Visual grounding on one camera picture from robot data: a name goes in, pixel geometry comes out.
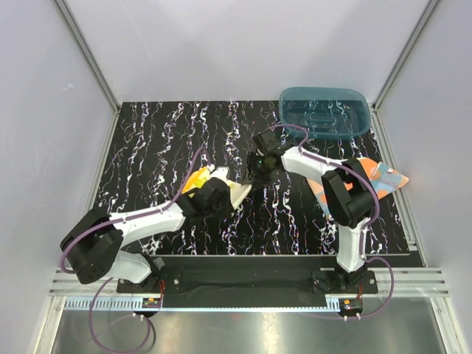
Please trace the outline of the right aluminium frame post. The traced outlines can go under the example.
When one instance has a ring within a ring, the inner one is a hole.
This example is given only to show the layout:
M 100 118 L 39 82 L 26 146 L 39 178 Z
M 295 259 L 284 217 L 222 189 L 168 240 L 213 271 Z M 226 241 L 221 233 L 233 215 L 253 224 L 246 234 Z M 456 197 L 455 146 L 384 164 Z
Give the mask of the right aluminium frame post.
M 380 107 L 384 103 L 386 97 L 391 91 L 395 81 L 399 77 L 403 67 L 405 66 L 407 60 L 411 56 L 413 50 L 415 49 L 417 43 L 419 42 L 422 34 L 426 30 L 428 23 L 434 17 L 438 7 L 441 5 L 441 0 L 428 0 L 425 7 L 423 8 L 420 17 L 416 21 L 413 30 L 409 34 L 405 44 L 403 45 L 400 54 L 398 55 L 397 60 L 395 61 L 392 69 L 390 70 L 384 84 L 381 87 L 378 95 L 375 100 L 372 102 L 372 109 L 374 112 L 380 110 Z

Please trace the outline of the left aluminium frame post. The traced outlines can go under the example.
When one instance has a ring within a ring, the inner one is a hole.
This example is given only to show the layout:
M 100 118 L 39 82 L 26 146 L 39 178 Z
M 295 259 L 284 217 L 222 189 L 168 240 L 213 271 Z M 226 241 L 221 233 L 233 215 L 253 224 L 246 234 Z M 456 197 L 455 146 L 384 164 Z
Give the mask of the left aluminium frame post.
M 111 110 L 117 114 L 121 104 L 111 90 L 111 87 L 108 84 L 108 81 L 106 80 L 97 60 L 95 59 L 92 50 L 87 43 L 86 37 L 84 36 L 83 31 L 81 30 L 75 16 L 73 15 L 67 1 L 52 0 L 52 3 L 54 4 L 55 9 L 69 31 L 72 40 L 82 55 L 82 58 L 84 59 L 93 78 L 95 79 L 95 82 L 101 90 L 105 100 L 107 101 Z

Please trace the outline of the aluminium front rail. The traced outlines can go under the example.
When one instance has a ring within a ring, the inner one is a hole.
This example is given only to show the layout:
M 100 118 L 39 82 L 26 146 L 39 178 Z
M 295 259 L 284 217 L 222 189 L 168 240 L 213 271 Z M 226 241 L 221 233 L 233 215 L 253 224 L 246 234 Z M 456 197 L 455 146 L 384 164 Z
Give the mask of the aluminium front rail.
M 370 268 L 354 285 L 342 290 L 338 285 L 322 285 L 329 268 L 311 271 L 292 269 L 211 269 L 171 268 L 162 275 L 165 294 L 184 294 L 202 290 L 301 291 L 326 296 L 356 295 L 362 287 L 365 296 L 447 296 L 448 290 L 437 268 Z

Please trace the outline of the aluminium frame post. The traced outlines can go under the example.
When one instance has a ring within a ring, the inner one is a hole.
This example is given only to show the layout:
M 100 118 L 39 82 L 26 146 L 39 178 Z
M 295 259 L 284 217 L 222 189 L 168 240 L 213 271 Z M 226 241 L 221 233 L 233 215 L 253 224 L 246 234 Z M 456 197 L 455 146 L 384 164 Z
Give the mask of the aluminium frame post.
M 438 7 L 441 5 L 441 0 L 428 0 L 425 7 L 423 8 L 420 17 L 416 21 L 413 30 L 409 34 L 405 44 L 403 45 L 400 54 L 398 55 L 397 60 L 395 61 L 392 69 L 390 70 L 384 84 L 381 87 L 378 95 L 375 100 L 372 102 L 372 109 L 374 112 L 380 110 L 380 107 L 384 103 L 386 97 L 391 91 L 395 81 L 399 77 L 403 67 L 405 66 L 407 60 L 411 56 L 413 50 L 415 49 L 417 43 L 419 42 L 422 34 L 426 30 L 428 23 L 434 17 Z
M 111 110 L 117 114 L 121 104 L 111 90 L 111 87 L 108 84 L 108 81 L 106 80 L 97 60 L 95 59 L 92 50 L 87 43 L 86 37 L 84 36 L 83 31 L 81 30 L 75 16 L 73 15 L 67 1 L 52 0 L 52 3 L 54 4 L 55 9 L 69 31 L 72 40 L 82 55 L 82 58 L 84 59 L 93 78 L 95 79 L 95 82 L 101 90 L 105 100 L 107 101 Z

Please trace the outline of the yellow crocodile towel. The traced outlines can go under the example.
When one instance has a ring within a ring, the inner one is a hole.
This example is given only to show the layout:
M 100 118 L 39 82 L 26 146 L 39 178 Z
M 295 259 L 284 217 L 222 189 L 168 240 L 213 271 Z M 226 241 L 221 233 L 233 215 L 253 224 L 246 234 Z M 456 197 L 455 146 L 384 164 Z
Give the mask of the yellow crocodile towel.
M 202 167 L 201 169 L 192 173 L 189 179 L 187 180 L 186 184 L 184 185 L 182 194 L 188 192 L 194 187 L 202 187 L 204 182 L 210 180 L 209 175 L 215 168 L 216 166 L 211 164 L 206 167 Z M 228 179 L 227 185 L 230 187 L 230 199 L 232 202 L 232 206 L 237 209 L 243 202 L 244 198 L 251 191 L 252 185 L 240 184 L 230 179 Z

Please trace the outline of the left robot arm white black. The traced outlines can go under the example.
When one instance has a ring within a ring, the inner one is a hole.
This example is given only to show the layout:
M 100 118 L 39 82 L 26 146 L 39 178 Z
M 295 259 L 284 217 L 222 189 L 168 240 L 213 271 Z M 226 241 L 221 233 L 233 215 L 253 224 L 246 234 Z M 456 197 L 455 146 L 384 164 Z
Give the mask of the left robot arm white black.
M 74 274 L 82 285 L 110 277 L 128 281 L 144 292 L 153 291 L 161 278 L 160 267 L 147 255 L 122 248 L 151 235 L 177 232 L 209 216 L 228 215 L 239 202 L 239 186 L 211 177 L 202 187 L 193 187 L 174 202 L 156 207 L 114 215 L 93 208 L 60 243 L 71 267 L 63 271 Z

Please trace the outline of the teal transparent plastic bin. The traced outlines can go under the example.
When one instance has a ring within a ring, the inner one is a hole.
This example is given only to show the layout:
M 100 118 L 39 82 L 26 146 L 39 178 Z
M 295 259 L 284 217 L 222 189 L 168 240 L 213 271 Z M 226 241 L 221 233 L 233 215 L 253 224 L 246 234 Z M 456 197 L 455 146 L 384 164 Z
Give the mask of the teal transparent plastic bin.
M 279 118 L 296 139 L 348 140 L 371 127 L 367 100 L 347 88 L 287 88 L 280 94 Z

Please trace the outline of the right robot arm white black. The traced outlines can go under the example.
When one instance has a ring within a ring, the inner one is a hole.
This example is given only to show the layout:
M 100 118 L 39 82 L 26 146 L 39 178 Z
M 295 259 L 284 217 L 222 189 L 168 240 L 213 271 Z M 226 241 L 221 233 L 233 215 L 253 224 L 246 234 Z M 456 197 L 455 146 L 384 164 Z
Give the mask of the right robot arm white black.
M 253 140 L 257 149 L 248 155 L 248 180 L 261 183 L 279 170 L 322 186 L 319 201 L 326 203 L 339 228 L 336 266 L 326 276 L 327 287 L 354 291 L 366 271 L 367 228 L 380 212 L 375 186 L 381 176 L 381 163 L 368 158 L 325 158 L 302 146 L 282 144 L 270 130 L 253 136 Z

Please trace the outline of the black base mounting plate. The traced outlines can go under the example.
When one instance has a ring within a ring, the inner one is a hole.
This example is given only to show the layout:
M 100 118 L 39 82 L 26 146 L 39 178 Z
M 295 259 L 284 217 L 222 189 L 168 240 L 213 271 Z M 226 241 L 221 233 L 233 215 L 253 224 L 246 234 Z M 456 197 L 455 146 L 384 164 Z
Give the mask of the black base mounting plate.
M 333 255 L 271 256 L 164 256 L 160 280 L 166 294 L 193 290 L 283 289 L 312 294 L 377 294 L 375 273 L 366 268 L 352 279 L 336 272 Z

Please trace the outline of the orange blue dotted towel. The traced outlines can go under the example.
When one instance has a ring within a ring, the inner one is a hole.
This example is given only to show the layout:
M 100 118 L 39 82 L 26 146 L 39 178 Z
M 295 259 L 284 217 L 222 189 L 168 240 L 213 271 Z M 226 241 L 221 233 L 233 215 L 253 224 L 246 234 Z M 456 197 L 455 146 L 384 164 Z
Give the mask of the orange blue dotted towel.
M 376 162 L 366 157 L 360 158 L 360 161 L 379 199 L 382 199 L 393 193 L 395 190 L 402 188 L 409 182 L 408 177 L 402 175 L 383 162 Z M 307 183 L 318 201 L 324 216 L 329 218 L 330 212 L 322 185 L 310 179 L 307 180 Z

